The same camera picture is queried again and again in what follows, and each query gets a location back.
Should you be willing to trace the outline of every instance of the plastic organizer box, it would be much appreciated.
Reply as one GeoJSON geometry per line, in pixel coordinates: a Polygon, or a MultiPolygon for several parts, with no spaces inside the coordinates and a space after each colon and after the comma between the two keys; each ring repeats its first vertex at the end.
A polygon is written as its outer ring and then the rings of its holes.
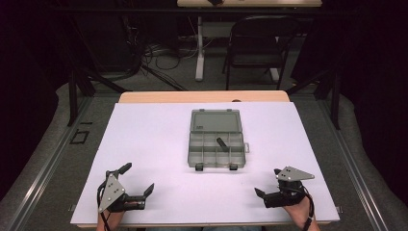
{"type": "Polygon", "coordinates": [[[245,147],[238,110],[193,110],[189,141],[190,167],[229,167],[245,165],[245,147]]]}

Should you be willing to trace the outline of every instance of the gray carpet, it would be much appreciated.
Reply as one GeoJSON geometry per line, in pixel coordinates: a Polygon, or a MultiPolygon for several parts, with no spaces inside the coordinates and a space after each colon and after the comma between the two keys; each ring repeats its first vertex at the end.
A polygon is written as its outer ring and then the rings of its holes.
{"type": "MultiPolygon", "coordinates": [[[[224,58],[223,41],[213,41],[206,51],[205,77],[203,82],[195,82],[195,58],[183,59],[180,63],[170,69],[161,70],[171,76],[178,84],[188,90],[223,90],[224,75],[221,73],[224,58]]],[[[297,51],[301,42],[295,45],[290,55],[288,71],[283,83],[283,90],[292,86],[293,80],[288,78],[291,68],[297,57],[297,51]]],[[[159,69],[173,67],[177,60],[169,56],[161,56],[157,65],[155,59],[149,63],[152,68],[159,69]]],[[[234,76],[231,81],[231,90],[274,90],[268,74],[263,70],[241,71],[233,70],[234,76]]],[[[117,84],[129,90],[174,90],[173,87],[158,80],[151,74],[140,71],[131,78],[116,81],[117,84]]],[[[98,145],[103,137],[106,125],[109,121],[114,103],[118,99],[109,88],[94,83],[97,94],[91,99],[89,107],[84,110],[80,120],[73,128],[79,134],[75,139],[69,137],[67,145],[62,151],[52,177],[47,182],[45,190],[39,198],[32,213],[23,222],[22,230],[79,230],[71,225],[71,205],[76,204],[88,177],[89,169],[96,153],[98,145]],[[85,143],[80,142],[89,132],[85,143]]],[[[322,230],[373,230],[370,219],[363,207],[361,197],[355,190],[350,176],[344,167],[341,149],[332,131],[332,125],[327,121],[325,102],[316,101],[311,92],[314,86],[310,86],[296,95],[291,96],[295,103],[303,125],[317,156],[320,168],[326,183],[332,193],[336,206],[341,206],[343,212],[340,214],[341,221],[333,222],[321,227],[322,230]]],[[[54,120],[50,125],[43,141],[33,154],[33,158],[27,164],[16,183],[0,203],[0,230],[5,230],[9,221],[13,219],[14,213],[18,211],[20,201],[29,191],[30,186],[36,180],[42,165],[50,155],[53,155],[59,141],[66,130],[68,122],[67,86],[59,91],[60,107],[54,120]]],[[[342,135],[347,143],[352,156],[361,170],[372,196],[383,215],[389,230],[408,230],[408,212],[406,206],[401,203],[387,188],[386,184],[376,169],[370,164],[361,145],[358,126],[355,122],[352,104],[342,97],[340,108],[340,125],[342,135]]],[[[268,230],[298,230],[292,225],[268,227],[268,230]]]]}

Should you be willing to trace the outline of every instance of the table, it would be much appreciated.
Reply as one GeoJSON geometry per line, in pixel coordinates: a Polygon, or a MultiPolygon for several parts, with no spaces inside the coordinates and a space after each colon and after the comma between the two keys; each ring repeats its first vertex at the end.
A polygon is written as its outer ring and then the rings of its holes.
{"type": "MultiPolygon", "coordinates": [[[[208,0],[178,0],[177,5],[185,8],[208,8],[213,5],[208,0]]],[[[219,8],[316,8],[320,7],[320,0],[225,0],[219,8]]],[[[204,78],[204,49],[203,49],[203,37],[206,35],[212,36],[216,34],[218,37],[229,37],[229,29],[233,23],[210,23],[215,28],[215,33],[203,32],[205,27],[202,17],[198,17],[197,23],[197,36],[198,36],[198,56],[197,56],[197,68],[195,71],[195,80],[202,81],[204,78]]]]}
{"type": "Polygon", "coordinates": [[[130,195],[154,192],[142,211],[129,211],[122,225],[271,225],[292,222],[282,208],[266,209],[254,188],[277,192],[273,169],[292,166],[315,174],[304,185],[314,196],[318,222],[339,220],[299,115],[283,91],[125,92],[96,153],[71,223],[96,224],[96,189],[106,170],[131,162],[119,182],[130,195]],[[239,99],[241,102],[230,102],[239,99]],[[192,109],[238,109],[246,165],[237,171],[187,163],[192,109]]]}

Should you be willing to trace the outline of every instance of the office chair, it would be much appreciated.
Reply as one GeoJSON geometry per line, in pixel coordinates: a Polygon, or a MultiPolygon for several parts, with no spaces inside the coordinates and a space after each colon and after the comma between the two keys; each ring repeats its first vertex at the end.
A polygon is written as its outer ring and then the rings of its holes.
{"type": "Polygon", "coordinates": [[[234,68],[280,68],[276,89],[279,90],[290,43],[299,29],[296,19],[288,16],[248,16],[234,24],[231,29],[227,55],[222,73],[226,73],[229,89],[230,67],[234,68]]]}

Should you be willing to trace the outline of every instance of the white table surface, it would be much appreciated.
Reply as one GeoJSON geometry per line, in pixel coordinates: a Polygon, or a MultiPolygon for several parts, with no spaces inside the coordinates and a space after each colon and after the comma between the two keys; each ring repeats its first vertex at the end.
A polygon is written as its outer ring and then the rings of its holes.
{"type": "Polygon", "coordinates": [[[295,167],[315,175],[302,181],[315,200],[319,222],[339,220],[303,125],[291,102],[116,104],[71,223],[95,226],[96,190],[106,170],[133,166],[119,182],[129,195],[152,183],[145,210],[126,212],[124,226],[206,226],[292,222],[282,208],[265,208],[254,188],[278,192],[273,170],[295,167]],[[246,165],[237,171],[187,162],[191,111],[240,110],[246,165]]]}

